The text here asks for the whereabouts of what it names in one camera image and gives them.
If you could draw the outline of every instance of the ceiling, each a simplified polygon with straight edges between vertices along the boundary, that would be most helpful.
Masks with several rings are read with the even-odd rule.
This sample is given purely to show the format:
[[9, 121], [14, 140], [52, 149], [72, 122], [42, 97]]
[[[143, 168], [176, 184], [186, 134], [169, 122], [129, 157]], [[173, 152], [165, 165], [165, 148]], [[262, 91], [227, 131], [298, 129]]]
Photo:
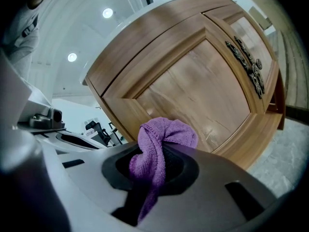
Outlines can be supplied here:
[[[122, 21], [143, 7], [142, 0], [45, 0], [40, 9], [40, 42], [32, 55], [29, 82], [51, 100], [91, 96], [79, 82], [86, 64], [92, 64], [104, 39]], [[113, 10], [104, 18], [106, 8]], [[67, 56], [75, 53], [77, 60]]]

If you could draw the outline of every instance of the gray marble floor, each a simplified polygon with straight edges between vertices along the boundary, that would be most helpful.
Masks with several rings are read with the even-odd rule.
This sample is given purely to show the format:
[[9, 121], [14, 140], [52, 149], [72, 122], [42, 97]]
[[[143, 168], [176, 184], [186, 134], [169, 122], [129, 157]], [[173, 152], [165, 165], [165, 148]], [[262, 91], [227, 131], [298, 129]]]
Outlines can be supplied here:
[[248, 172], [280, 197], [298, 184], [308, 155], [309, 126], [286, 119]]

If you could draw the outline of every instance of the ornate metal handle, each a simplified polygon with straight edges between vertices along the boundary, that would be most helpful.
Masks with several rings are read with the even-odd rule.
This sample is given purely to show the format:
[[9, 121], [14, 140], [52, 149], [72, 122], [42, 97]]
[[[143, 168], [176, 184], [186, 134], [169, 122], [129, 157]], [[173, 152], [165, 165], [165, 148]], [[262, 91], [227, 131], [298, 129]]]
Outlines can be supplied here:
[[241, 63], [243, 68], [246, 70], [247, 75], [251, 78], [251, 81], [254, 85], [255, 91], [258, 94], [259, 98], [262, 98], [262, 94], [265, 93], [265, 88], [264, 88], [264, 82], [263, 78], [260, 74], [260, 71], [262, 69], [262, 62], [260, 59], [256, 59], [256, 62], [254, 61], [253, 57], [251, 54], [248, 52], [246, 46], [242, 43], [240, 39], [238, 39], [236, 36], [234, 36], [236, 42], [240, 45], [241, 50], [244, 52], [244, 54], [247, 56], [249, 59], [249, 62], [251, 64], [251, 67], [249, 67], [248, 63], [246, 60], [243, 58], [243, 56], [240, 54], [239, 50], [237, 50], [230, 42], [226, 41], [227, 47], [231, 49], [233, 52], [234, 56], [238, 59], [238, 61]]

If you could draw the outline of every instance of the purple cloth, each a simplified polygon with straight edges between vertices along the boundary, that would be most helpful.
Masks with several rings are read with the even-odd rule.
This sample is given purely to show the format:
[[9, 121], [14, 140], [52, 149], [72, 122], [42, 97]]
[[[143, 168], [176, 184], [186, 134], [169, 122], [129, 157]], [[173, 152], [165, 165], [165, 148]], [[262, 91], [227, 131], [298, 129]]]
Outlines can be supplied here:
[[162, 141], [196, 148], [198, 137], [187, 124], [176, 119], [158, 117], [140, 126], [138, 143], [142, 154], [135, 155], [129, 164], [130, 178], [133, 181], [149, 181], [151, 187], [142, 206], [140, 222], [155, 205], [160, 188], [165, 182], [165, 161]]

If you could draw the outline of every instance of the person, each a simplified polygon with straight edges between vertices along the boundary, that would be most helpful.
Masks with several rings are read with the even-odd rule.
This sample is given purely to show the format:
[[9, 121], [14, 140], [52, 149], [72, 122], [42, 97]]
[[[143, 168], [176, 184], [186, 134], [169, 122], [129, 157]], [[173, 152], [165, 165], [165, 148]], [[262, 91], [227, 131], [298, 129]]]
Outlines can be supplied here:
[[39, 9], [44, 0], [28, 0], [6, 27], [1, 47], [12, 66], [28, 80], [31, 55], [39, 44]]

